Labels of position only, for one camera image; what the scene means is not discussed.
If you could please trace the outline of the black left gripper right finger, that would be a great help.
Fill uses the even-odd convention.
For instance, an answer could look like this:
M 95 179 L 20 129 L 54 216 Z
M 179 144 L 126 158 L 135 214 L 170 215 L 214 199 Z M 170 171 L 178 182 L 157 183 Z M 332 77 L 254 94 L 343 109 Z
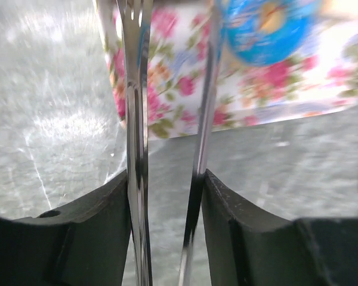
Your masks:
M 358 285 L 358 217 L 286 220 L 206 172 L 212 285 Z

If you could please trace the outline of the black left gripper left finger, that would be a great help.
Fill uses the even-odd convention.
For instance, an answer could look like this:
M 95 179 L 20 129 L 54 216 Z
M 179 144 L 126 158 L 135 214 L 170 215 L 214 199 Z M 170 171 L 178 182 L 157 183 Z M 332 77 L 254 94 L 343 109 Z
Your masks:
M 0 217 L 0 285 L 121 285 L 127 175 L 38 217 Z

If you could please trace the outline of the blue frosted toy donut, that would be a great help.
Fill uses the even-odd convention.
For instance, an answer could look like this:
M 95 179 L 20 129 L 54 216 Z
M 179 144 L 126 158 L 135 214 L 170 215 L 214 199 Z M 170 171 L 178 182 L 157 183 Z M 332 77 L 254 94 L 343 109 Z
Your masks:
M 290 56 L 310 34 L 320 1 L 229 1 L 224 10 L 230 52 L 250 66 Z

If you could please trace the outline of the metal serving tongs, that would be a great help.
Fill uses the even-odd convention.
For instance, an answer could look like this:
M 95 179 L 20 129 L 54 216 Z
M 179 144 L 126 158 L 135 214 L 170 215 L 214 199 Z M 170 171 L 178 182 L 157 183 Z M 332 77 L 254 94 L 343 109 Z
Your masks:
M 117 1 L 122 22 L 126 89 L 126 148 L 128 201 L 134 242 L 137 285 L 152 285 L 152 260 L 148 220 L 148 108 L 147 60 L 149 54 L 152 1 Z M 184 230 L 179 285 L 190 285 L 193 244 L 202 200 L 217 90 L 217 76 L 223 47 L 222 2 L 213 1 L 205 81 L 200 108 L 197 149 Z

